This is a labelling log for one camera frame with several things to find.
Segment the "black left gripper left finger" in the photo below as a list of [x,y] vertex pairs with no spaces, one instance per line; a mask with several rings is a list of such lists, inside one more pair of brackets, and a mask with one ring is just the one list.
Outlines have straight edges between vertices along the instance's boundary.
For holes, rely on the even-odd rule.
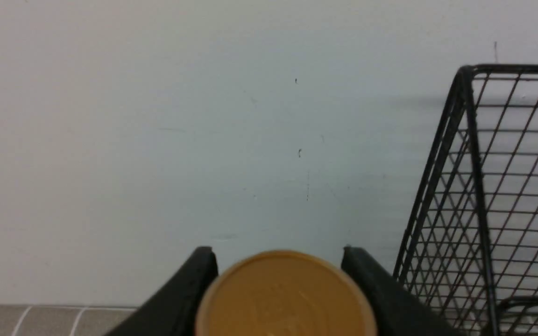
[[193,336],[197,310],[218,277],[210,246],[199,246],[156,293],[107,336]]

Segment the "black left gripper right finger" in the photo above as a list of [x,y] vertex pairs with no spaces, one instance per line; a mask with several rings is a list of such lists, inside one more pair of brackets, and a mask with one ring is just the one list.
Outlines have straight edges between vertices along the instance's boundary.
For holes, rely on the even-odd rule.
[[406,291],[361,247],[346,246],[341,269],[371,304],[380,336],[460,336],[446,320]]

